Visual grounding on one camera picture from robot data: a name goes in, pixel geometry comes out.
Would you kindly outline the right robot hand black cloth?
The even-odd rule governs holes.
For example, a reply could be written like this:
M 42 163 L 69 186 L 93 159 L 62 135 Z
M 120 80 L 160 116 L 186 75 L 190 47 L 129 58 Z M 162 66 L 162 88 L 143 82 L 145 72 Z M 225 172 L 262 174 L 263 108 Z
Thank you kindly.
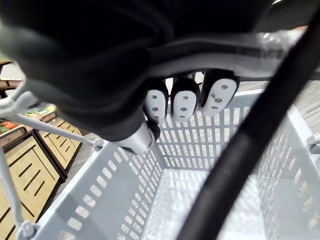
M 270 0 L 3 0 L 0 50 L 40 100 L 135 154 L 155 125 L 143 104 L 151 48 L 197 33 L 251 32 Z

